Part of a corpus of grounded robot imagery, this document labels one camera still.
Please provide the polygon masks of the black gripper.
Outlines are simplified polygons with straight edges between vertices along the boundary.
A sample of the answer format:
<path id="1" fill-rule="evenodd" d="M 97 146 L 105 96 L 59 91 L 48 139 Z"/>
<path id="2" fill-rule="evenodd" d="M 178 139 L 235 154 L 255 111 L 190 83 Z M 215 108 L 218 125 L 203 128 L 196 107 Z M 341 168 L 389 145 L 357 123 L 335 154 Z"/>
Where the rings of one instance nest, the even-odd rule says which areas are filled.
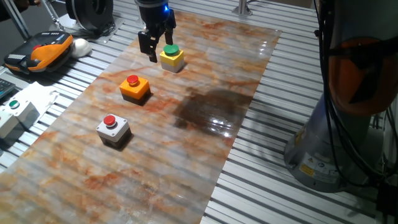
<path id="1" fill-rule="evenodd" d="M 170 13 L 168 2 L 168 0 L 135 0 L 141 19 L 146 25 L 145 31 L 138 32 L 140 50 L 154 63 L 157 63 L 155 50 L 160 35 L 165 32 L 166 44 L 174 44 L 173 34 L 177 25 L 175 15 Z"/>

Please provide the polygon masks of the person's left hand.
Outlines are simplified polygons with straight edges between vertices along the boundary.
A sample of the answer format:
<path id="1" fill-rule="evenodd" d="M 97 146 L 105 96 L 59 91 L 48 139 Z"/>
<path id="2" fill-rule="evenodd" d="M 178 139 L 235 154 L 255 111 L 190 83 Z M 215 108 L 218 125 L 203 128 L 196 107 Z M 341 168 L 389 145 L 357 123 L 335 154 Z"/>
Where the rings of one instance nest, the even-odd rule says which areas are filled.
<path id="1" fill-rule="evenodd" d="M 40 6 L 41 0 L 14 0 L 17 7 L 28 8 L 29 6 Z"/>

